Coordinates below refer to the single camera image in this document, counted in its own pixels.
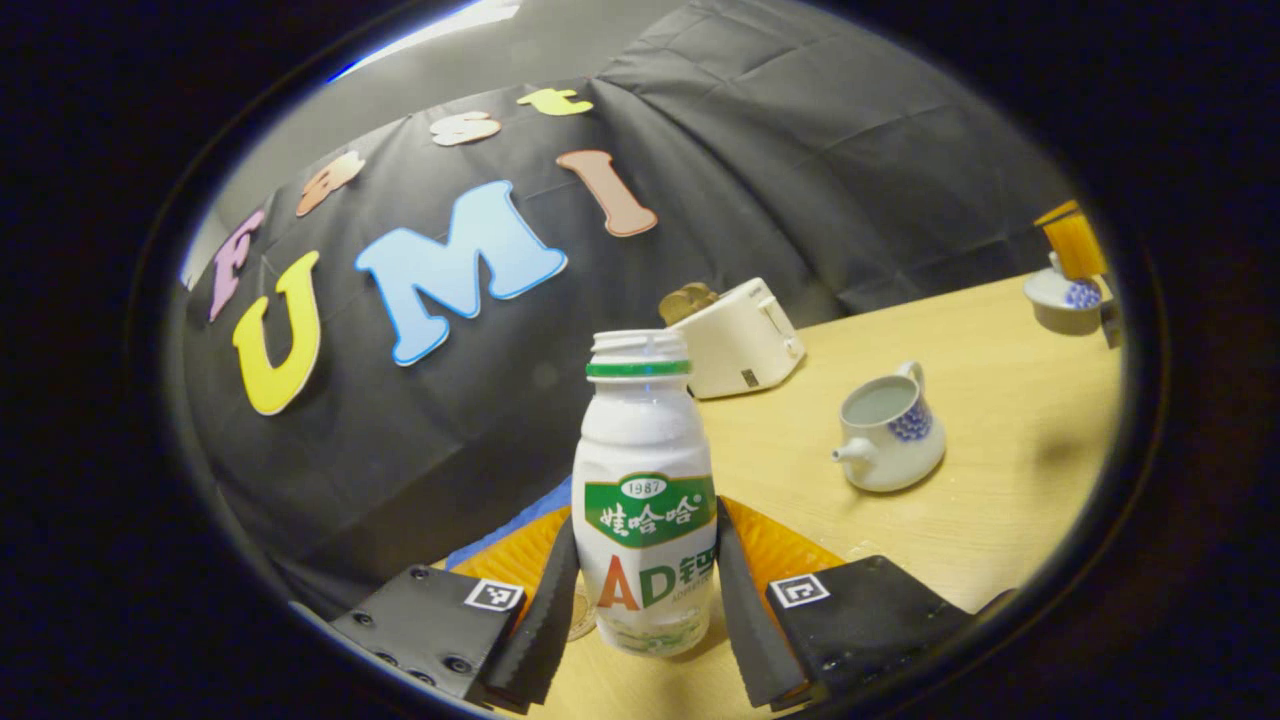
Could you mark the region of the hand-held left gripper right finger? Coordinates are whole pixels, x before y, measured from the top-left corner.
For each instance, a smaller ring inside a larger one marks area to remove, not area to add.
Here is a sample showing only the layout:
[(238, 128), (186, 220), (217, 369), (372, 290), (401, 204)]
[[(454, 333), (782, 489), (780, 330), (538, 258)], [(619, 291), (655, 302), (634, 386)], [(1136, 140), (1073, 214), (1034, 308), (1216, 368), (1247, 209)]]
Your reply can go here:
[(847, 561), (745, 503), (717, 503), (724, 620), (755, 707), (861, 698), (977, 621), (882, 555)]

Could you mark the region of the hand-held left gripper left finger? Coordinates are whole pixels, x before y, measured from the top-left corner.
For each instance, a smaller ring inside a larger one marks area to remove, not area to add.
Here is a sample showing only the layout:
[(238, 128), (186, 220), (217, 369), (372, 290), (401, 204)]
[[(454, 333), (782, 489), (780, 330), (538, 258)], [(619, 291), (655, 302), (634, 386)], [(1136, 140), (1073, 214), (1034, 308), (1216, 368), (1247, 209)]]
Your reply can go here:
[(577, 577), (570, 510), (561, 509), (451, 570), (403, 570), (329, 628), (417, 688), (525, 714), (549, 693)]

